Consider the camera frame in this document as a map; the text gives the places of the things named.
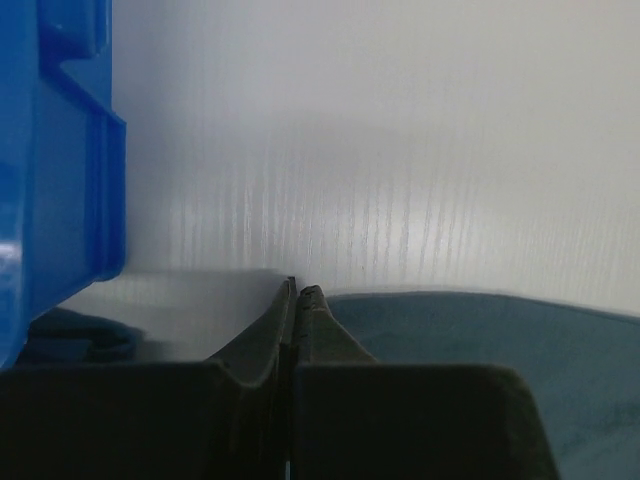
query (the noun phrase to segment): white surface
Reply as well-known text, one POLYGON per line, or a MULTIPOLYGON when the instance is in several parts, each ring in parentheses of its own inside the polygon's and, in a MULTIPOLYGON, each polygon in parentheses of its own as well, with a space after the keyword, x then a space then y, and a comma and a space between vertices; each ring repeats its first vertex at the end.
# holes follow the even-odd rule
POLYGON ((281 274, 640 313, 639 21, 630 0, 114 0, 129 273, 67 305, 176 358, 281 274))

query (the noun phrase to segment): blue container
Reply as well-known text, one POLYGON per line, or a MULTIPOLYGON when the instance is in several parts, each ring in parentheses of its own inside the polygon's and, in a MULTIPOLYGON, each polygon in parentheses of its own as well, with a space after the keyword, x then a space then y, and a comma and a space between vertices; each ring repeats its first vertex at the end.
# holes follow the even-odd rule
POLYGON ((125 259, 111 0, 0 5, 0 366, 34 318, 125 259))

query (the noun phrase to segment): blue plastic box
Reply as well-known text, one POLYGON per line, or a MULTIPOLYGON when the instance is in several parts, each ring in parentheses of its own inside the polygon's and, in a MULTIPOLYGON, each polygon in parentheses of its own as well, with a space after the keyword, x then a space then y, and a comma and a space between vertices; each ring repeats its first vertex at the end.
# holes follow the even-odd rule
POLYGON ((125 259, 111 0, 0 4, 0 366, 29 323, 125 259))

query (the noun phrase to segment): blue plastic bin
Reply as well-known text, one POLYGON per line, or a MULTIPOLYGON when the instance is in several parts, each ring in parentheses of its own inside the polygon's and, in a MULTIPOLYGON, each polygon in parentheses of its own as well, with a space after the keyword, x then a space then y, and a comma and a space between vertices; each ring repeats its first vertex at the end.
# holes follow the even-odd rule
POLYGON ((111 0, 0 5, 0 366, 31 320, 125 259, 111 0))

